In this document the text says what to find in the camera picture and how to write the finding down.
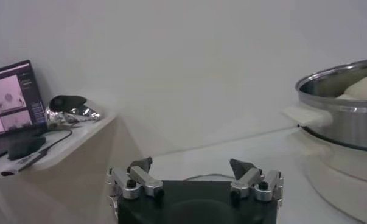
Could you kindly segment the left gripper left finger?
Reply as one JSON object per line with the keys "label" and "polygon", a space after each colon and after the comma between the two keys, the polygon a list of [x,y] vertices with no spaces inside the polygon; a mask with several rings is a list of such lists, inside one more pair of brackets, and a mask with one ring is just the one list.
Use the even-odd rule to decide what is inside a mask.
{"label": "left gripper left finger", "polygon": [[149,175],[152,157],[132,161],[124,170],[112,167],[107,173],[108,196],[112,199],[123,196],[127,200],[135,200],[140,197],[141,189],[146,196],[159,200],[164,196],[164,185]]}

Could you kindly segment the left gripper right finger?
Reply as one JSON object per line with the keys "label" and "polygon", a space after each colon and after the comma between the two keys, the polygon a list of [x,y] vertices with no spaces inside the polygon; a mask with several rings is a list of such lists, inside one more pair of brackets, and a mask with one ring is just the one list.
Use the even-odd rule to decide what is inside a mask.
{"label": "left gripper right finger", "polygon": [[267,174],[253,163],[230,159],[235,180],[231,182],[232,201],[241,201],[254,195],[257,201],[283,201],[284,177],[278,170]]}

